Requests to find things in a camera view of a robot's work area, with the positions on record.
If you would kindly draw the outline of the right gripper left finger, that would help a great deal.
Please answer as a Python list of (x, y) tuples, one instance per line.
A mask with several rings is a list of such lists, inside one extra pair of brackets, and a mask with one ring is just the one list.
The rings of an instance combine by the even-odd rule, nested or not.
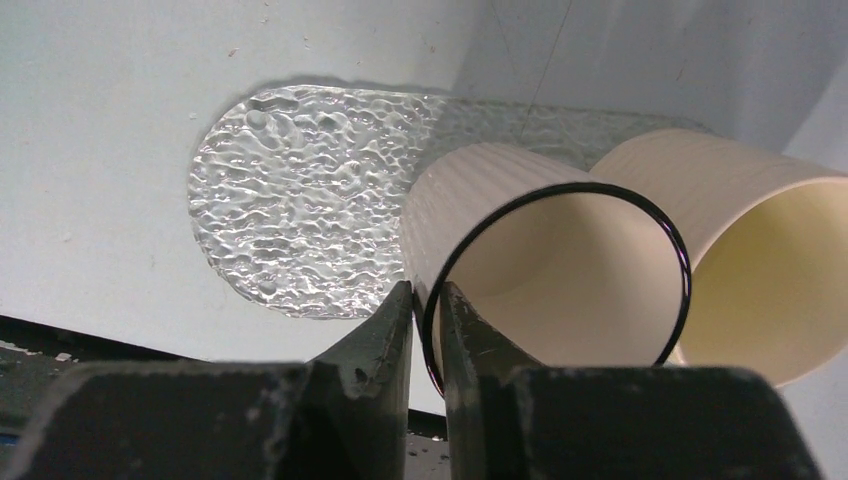
[(7, 479), (400, 479), (414, 295), (307, 362), (89, 362), (47, 389)]

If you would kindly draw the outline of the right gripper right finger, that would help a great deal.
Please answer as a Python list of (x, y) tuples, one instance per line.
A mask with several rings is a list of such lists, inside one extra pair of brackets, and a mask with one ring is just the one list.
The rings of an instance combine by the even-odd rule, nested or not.
[(778, 393), (740, 368), (541, 364), (453, 283), (441, 336), (455, 479), (818, 479)]

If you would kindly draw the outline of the white ribbed mug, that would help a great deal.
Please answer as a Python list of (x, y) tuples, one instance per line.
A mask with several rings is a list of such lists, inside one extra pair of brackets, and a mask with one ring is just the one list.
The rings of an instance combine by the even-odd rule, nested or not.
[(692, 281), (685, 242), (657, 204), (503, 143), (425, 167), (399, 220), (424, 362), (445, 388), (447, 284), (543, 364), (653, 366), (670, 357)]

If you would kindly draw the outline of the clear textured oval tray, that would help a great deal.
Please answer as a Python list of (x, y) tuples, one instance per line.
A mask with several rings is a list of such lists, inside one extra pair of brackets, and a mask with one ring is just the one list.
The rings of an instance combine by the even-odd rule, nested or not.
[(187, 182), (194, 236), (238, 294), (292, 318), (370, 316), (403, 277), (400, 210), (457, 148), (515, 145), (588, 170), (681, 117), (318, 85), (267, 88), (222, 115)]

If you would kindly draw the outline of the cream mug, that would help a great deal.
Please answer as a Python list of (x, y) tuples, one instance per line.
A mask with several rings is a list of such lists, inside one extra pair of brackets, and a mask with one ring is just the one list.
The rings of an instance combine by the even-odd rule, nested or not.
[(847, 177), (684, 129), (629, 139), (592, 169), (659, 206), (692, 267), (679, 366), (790, 384), (847, 344)]

